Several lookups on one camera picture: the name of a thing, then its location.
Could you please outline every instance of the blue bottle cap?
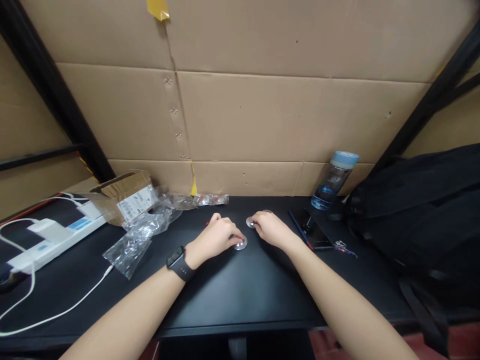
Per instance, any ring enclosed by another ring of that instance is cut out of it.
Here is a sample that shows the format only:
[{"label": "blue bottle cap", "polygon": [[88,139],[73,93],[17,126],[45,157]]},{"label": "blue bottle cap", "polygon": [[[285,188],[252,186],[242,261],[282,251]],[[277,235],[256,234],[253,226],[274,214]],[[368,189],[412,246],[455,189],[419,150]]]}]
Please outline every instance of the blue bottle cap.
[{"label": "blue bottle cap", "polygon": [[357,163],[359,156],[353,152],[335,151],[335,154],[330,160],[330,164],[341,169],[353,169]]}]

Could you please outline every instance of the watch face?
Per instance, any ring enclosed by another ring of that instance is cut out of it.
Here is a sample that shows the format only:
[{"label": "watch face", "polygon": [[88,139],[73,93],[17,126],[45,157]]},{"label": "watch face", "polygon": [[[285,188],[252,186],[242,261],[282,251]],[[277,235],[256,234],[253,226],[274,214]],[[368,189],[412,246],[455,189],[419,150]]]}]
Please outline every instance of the watch face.
[{"label": "watch face", "polygon": [[178,247],[172,255],[166,260],[166,267],[169,268],[184,253],[184,247]]}]

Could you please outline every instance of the open cardboard box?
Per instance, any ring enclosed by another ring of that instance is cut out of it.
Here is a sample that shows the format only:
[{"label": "open cardboard box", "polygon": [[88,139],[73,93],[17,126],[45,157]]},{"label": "open cardboard box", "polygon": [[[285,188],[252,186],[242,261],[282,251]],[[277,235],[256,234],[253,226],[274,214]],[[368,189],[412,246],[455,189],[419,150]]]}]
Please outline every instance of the open cardboard box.
[{"label": "open cardboard box", "polygon": [[155,202],[150,174],[144,170],[131,170],[79,195],[90,199],[105,220],[117,226],[147,212]]}]

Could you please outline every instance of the water bottle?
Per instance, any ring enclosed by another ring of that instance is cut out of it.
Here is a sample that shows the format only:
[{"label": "water bottle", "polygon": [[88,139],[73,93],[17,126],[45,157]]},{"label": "water bottle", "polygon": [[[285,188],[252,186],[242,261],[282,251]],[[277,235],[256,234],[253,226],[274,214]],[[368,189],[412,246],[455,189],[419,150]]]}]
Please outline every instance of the water bottle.
[{"label": "water bottle", "polygon": [[327,169],[321,176],[311,204],[319,210],[328,210],[334,202],[345,181],[349,177],[359,156],[352,152],[335,151]]}]

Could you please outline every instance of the black metal shelf frame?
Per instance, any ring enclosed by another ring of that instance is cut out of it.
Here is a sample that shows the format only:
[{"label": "black metal shelf frame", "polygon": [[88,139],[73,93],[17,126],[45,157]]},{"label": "black metal shelf frame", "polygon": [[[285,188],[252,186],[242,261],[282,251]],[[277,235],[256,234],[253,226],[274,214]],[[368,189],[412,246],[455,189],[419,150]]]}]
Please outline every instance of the black metal shelf frame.
[{"label": "black metal shelf frame", "polygon": [[0,33],[72,145],[0,161],[0,171],[78,151],[101,183],[115,177],[35,27],[18,0],[0,1]]},{"label": "black metal shelf frame", "polygon": [[480,85],[480,74],[477,74],[457,86],[479,56],[480,19],[398,131],[369,176],[377,174],[381,169],[391,164],[395,158],[401,157],[436,112]]}]

